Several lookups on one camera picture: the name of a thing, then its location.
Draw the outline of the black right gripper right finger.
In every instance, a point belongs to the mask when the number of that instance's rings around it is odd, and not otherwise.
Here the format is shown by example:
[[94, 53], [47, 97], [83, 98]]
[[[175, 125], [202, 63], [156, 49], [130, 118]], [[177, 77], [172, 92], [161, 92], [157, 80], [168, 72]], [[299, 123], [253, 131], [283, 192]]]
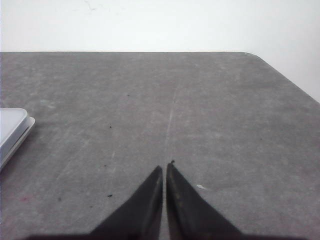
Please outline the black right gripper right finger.
[[179, 240], [234, 240], [244, 234], [209, 205], [173, 162], [166, 169], [170, 237]]

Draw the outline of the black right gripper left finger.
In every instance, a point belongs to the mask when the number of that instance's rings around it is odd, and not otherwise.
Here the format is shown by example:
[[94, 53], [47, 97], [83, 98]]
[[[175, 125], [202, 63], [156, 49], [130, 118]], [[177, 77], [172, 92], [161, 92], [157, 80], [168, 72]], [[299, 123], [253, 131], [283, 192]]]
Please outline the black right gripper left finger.
[[132, 196], [91, 233], [101, 240], [157, 240], [163, 207], [163, 170], [157, 166]]

